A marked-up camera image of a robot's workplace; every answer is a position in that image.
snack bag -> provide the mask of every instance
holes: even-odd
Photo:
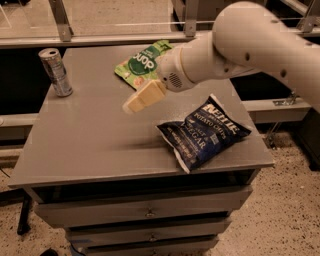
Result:
[[[231,120],[213,95],[184,122],[167,122],[157,127],[187,173],[251,133]]]
[[[122,77],[134,89],[138,89],[146,80],[158,79],[155,59],[172,49],[168,40],[160,40],[137,53],[132,58],[117,65],[114,72]]]

can lid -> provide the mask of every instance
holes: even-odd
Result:
[[[41,58],[52,58],[59,55],[59,50],[56,48],[46,48],[39,52]]]

terrazzo floor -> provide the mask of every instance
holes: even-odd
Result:
[[[231,214],[232,223],[218,244],[206,253],[168,256],[320,255],[320,172],[309,170],[290,132],[278,132],[275,142],[277,149],[270,149],[275,166],[255,178],[253,193]],[[10,175],[12,169],[4,171]],[[0,191],[7,190],[8,177],[0,173],[0,181]],[[31,230],[18,236],[20,209],[20,204],[0,207],[0,255],[38,256],[48,248],[71,255],[64,231],[50,228],[33,210]]]

drawer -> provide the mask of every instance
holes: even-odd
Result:
[[[54,228],[185,216],[239,209],[251,186],[197,189],[142,197],[40,204],[35,212]]]
[[[85,250],[85,254],[86,256],[160,256],[160,254],[175,252],[206,251],[213,248],[217,242],[216,237],[205,236],[155,243],[89,248]]]
[[[66,238],[75,248],[115,245],[134,242],[156,242],[172,238],[217,235],[225,231],[230,219],[219,214],[165,218],[152,221],[117,223],[95,228],[76,228]]]

aluminum can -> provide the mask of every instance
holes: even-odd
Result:
[[[50,77],[52,86],[59,97],[69,96],[73,90],[61,55],[56,48],[47,48],[39,52],[41,62]]]

